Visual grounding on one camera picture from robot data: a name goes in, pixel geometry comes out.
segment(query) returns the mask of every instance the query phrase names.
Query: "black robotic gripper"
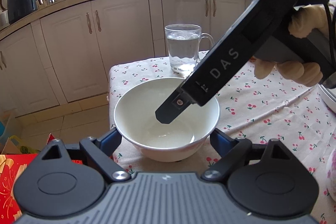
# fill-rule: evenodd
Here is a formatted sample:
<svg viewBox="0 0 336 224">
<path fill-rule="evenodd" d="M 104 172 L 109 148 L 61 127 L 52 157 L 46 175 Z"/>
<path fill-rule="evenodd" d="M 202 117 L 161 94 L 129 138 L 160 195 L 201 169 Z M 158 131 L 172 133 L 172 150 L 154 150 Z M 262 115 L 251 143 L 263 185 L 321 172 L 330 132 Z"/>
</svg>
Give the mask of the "black robotic gripper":
<svg viewBox="0 0 336 224">
<path fill-rule="evenodd" d="M 210 142 L 221 159 L 200 177 L 131 178 L 110 159 L 121 143 L 116 129 L 75 145 L 53 140 L 14 185 L 16 224 L 317 223 L 309 213 L 318 184 L 280 140 L 252 144 L 215 129 Z"/>
</svg>

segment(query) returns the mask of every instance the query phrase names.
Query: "screw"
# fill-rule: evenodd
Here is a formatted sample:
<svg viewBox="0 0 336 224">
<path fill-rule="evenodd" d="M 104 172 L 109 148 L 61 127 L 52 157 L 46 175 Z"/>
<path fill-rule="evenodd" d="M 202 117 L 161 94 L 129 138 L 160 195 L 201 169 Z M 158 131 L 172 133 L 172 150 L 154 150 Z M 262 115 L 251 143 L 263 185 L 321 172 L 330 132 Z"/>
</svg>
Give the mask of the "screw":
<svg viewBox="0 0 336 224">
<path fill-rule="evenodd" d="M 181 99 L 177 99 L 176 104 L 178 104 L 179 106 L 183 105 L 183 101 Z"/>
<path fill-rule="evenodd" d="M 112 173 L 112 178 L 114 178 L 115 180 L 125 180 L 128 177 L 129 177 L 129 174 L 122 170 Z"/>
<path fill-rule="evenodd" d="M 217 179 L 221 176 L 221 173 L 219 173 L 217 170 L 207 170 L 204 173 L 204 177 L 210 180 Z"/>
</svg>

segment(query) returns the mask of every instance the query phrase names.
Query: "bowl rim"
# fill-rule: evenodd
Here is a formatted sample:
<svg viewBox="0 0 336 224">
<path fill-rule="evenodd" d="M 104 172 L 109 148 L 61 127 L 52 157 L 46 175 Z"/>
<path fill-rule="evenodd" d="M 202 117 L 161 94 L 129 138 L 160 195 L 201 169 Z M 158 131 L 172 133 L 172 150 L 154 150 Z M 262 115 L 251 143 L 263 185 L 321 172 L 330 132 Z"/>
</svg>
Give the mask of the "bowl rim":
<svg viewBox="0 0 336 224">
<path fill-rule="evenodd" d="M 168 147 L 168 148 L 160 148 L 160 147 L 152 147 L 152 146 L 148 146 L 148 145 L 144 145 L 144 144 L 141 144 L 135 140 L 132 140 L 131 138 L 127 137 L 119 128 L 118 126 L 118 123 L 116 121 L 116 109 L 117 109 L 117 106 L 118 104 L 120 103 L 121 99 L 127 94 L 129 93 L 131 90 L 135 89 L 137 86 L 139 85 L 143 85 L 145 83 L 148 83 L 150 81 L 154 81 L 154 80 L 163 80 L 163 79 L 181 79 L 182 81 L 185 80 L 184 78 L 180 78 L 180 77 L 163 77 L 163 78 L 156 78 L 156 79 L 151 79 L 151 80 L 148 80 L 146 82 L 142 82 L 138 85 L 135 85 L 134 87 L 132 87 L 131 89 L 129 89 L 127 92 L 125 92 L 125 94 L 119 99 L 119 101 L 116 103 L 115 105 L 115 108 L 114 108 L 114 111 L 113 111 L 113 119 L 114 119 L 114 124 L 115 124 L 115 127 L 117 128 L 118 132 L 121 134 L 122 137 L 124 137 L 127 141 L 129 141 L 130 143 L 132 143 L 133 145 L 137 145 L 141 148 L 144 148 L 144 149 L 147 149 L 147 150 L 152 150 L 152 151 L 178 151 L 178 150 L 182 150 L 182 149 L 185 149 L 189 146 L 193 146 L 197 143 L 200 143 L 202 141 L 204 141 L 216 128 L 218 122 L 219 122 L 219 118 L 221 117 L 221 108 L 219 106 L 219 103 L 218 103 L 218 100 L 215 98 L 215 97 L 212 97 L 210 100 L 214 99 L 216 101 L 216 106 L 217 106 L 217 110 L 218 110 L 218 115 L 217 115 L 217 119 L 216 119 L 216 122 L 214 123 L 213 127 L 211 128 L 211 130 L 209 130 L 208 133 L 206 133 L 202 138 L 192 142 L 192 143 L 189 143 L 189 144 L 186 144 L 184 146 L 179 146 L 179 147 Z"/>
</svg>

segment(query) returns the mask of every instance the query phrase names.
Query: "stack of plates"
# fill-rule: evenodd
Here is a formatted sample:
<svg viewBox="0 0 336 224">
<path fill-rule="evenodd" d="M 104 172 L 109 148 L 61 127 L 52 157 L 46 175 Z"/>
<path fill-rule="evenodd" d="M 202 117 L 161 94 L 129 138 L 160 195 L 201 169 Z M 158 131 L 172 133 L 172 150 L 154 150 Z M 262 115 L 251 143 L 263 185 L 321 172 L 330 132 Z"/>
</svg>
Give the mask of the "stack of plates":
<svg viewBox="0 0 336 224">
<path fill-rule="evenodd" d="M 326 105 L 336 113 L 336 89 L 326 89 L 324 86 L 319 85 L 321 90 L 320 95 Z"/>
</svg>

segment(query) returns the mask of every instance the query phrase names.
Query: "triangular cutout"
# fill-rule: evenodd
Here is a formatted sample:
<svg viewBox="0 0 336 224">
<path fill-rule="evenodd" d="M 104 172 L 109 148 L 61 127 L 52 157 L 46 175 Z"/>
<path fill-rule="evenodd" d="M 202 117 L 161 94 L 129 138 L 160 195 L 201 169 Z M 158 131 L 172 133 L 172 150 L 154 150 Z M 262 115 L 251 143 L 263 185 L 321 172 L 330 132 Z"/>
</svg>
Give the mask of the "triangular cutout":
<svg viewBox="0 0 336 224">
<path fill-rule="evenodd" d="M 53 160 L 53 159 L 60 159 L 61 154 L 59 152 L 58 146 L 52 146 L 47 153 L 43 156 L 42 160 Z"/>
<path fill-rule="evenodd" d="M 290 158 L 278 145 L 273 146 L 272 156 L 273 159 L 289 160 Z"/>
</svg>

